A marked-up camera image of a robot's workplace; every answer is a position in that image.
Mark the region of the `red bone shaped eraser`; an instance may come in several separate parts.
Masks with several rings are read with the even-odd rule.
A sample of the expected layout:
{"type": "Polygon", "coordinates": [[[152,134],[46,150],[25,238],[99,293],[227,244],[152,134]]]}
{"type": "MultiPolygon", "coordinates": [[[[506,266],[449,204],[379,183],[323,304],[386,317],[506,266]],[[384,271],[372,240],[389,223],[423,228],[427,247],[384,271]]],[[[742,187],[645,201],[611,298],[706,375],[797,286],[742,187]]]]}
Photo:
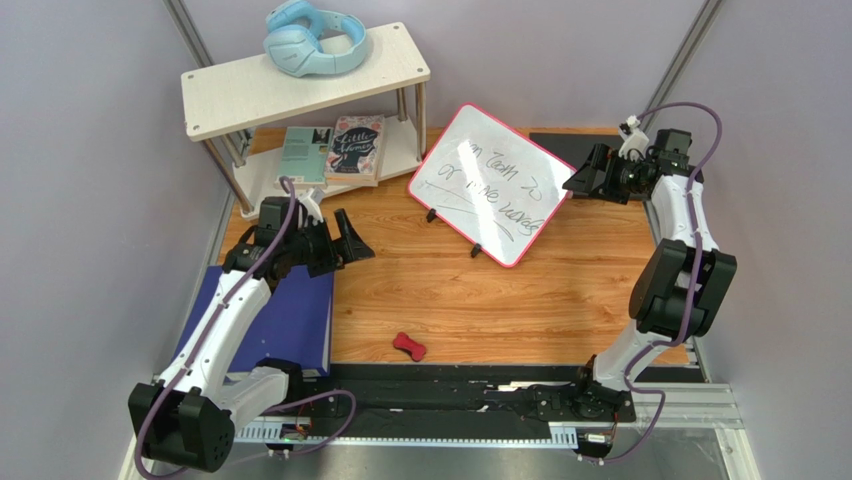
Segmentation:
{"type": "Polygon", "coordinates": [[[399,332],[392,340],[392,346],[406,353],[413,362],[421,362],[427,354],[427,348],[404,332],[399,332]]]}

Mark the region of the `pink framed whiteboard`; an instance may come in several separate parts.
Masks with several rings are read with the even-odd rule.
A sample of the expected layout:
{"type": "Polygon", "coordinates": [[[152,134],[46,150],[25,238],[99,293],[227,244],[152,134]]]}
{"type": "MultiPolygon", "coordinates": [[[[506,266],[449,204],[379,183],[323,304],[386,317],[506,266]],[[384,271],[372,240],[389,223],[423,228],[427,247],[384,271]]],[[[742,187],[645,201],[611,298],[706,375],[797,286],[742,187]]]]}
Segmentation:
{"type": "Polygon", "coordinates": [[[409,195],[512,268],[570,194],[574,167],[478,105],[462,105],[409,181],[409,195]]]}

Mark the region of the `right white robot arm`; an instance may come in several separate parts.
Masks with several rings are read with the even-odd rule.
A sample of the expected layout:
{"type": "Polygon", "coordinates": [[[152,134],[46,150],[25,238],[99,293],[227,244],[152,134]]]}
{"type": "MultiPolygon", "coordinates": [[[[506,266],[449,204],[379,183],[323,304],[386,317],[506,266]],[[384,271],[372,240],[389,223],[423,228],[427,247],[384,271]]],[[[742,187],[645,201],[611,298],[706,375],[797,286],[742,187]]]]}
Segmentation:
{"type": "Polygon", "coordinates": [[[666,350],[711,328],[737,270],[713,239],[703,209],[704,177],[689,162],[689,132],[635,130],[620,148],[595,144],[563,187],[591,199],[648,200],[661,235],[628,305],[629,323],[581,370],[570,405],[584,419],[609,419],[630,399],[638,375],[666,350]]]}

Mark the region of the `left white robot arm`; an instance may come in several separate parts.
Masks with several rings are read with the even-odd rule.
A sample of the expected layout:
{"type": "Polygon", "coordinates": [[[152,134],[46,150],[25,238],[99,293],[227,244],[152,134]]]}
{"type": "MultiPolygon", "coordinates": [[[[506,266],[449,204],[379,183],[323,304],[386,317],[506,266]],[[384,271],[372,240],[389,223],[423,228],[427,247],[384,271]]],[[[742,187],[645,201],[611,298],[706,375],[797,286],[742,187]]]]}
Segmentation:
{"type": "Polygon", "coordinates": [[[333,238],[318,204],[307,195],[272,196],[261,203],[256,225],[226,254],[217,289],[199,323],[155,381],[138,383],[128,398],[136,443],[135,468],[155,478],[145,463],[213,473],[228,459],[237,432],[259,416],[282,413],[324,399],[306,396],[303,374],[292,361],[264,358],[249,375],[226,384],[239,345],[295,267],[315,278],[372,259],[347,212],[334,212],[333,238]]]}

